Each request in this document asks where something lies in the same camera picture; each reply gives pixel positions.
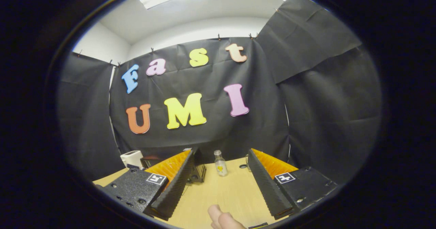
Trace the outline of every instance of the foam letter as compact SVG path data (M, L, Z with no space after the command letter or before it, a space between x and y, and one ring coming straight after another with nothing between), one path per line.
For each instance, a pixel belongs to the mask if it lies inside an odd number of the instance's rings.
M165 69L166 61L164 59L156 59L150 62L146 74L152 76L154 74L162 75L167 69Z
M137 64L133 65L132 68L121 77L121 79L126 83L128 94L138 86L138 83L134 81L138 79L138 74L135 72L138 68L139 66Z
M146 133L150 129L150 115L148 114L150 104L142 105L139 107L139 109L142 111L142 119L144 120L144 124L142 126L138 126L136 121L136 112L138 108L131 107L126 109L127 117L129 119L129 128L136 134Z
M240 84L232 84L224 87L224 91L229 94L230 103L232 105L232 111L230 112L231 116L240 116L249 112L249 109L244 105L244 101L241 96L242 87L243 86Z
M177 98L169 98L165 100L163 103L168 106L168 129L178 128L180 125L176 121L176 117L179 119L179 122L186 126L188 121L188 116L190 116L189 124L190 125L200 125L206 123L206 118L203 116L201 112L200 105L201 94L194 93L190 94L186 99L185 106L183 107Z
M209 57L206 55L207 51L204 48L194 49L189 53L191 60L189 63L192 67L202 66L209 62Z
M247 60L247 56L241 55L240 52L244 50L244 48L237 44L230 44L230 46L226 47L225 50L230 52L230 57L232 57L232 60L236 62L244 62Z

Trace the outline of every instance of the ceiling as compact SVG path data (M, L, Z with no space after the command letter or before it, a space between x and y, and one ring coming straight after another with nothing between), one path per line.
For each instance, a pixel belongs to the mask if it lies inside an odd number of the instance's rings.
M139 0L127 0L100 22L132 45L148 35L196 20L270 18L282 3L283 0L171 0L146 10Z

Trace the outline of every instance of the white wall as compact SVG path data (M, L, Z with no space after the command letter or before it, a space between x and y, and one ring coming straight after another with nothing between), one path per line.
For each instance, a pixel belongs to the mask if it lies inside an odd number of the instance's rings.
M103 24L95 24L74 47L73 52L117 65L126 62L130 44Z
M168 46L182 44L202 39L220 37L249 37L256 36L256 32L265 26L267 18L254 17L225 17L211 18L183 24L150 35L133 44L127 54L126 61Z

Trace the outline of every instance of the hand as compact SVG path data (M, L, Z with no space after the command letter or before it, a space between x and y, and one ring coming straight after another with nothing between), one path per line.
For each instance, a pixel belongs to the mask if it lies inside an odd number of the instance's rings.
M223 213L218 205L212 205L207 209L212 219L213 229L246 229L236 221L230 213Z

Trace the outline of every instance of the white device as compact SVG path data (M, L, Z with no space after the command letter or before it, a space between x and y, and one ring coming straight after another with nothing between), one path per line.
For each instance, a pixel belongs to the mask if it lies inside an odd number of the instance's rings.
M140 150L129 151L128 153L125 153L120 157L125 167L128 167L127 165L130 164L138 168L142 168L141 158L143 156Z

